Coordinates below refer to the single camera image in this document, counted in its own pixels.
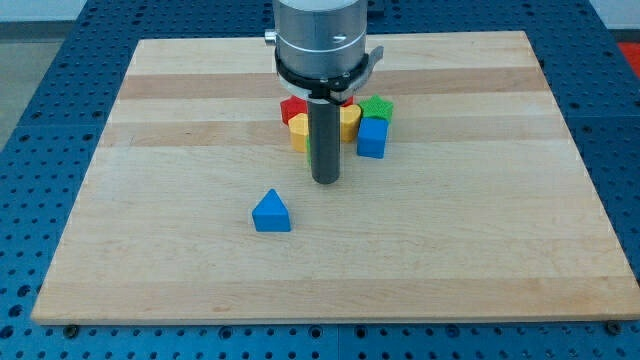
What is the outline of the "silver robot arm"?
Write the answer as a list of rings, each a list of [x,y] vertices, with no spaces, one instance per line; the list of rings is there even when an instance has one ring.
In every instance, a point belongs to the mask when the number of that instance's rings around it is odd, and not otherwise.
[[[355,69],[365,54],[365,0],[275,0],[276,53],[306,78],[334,78]]]

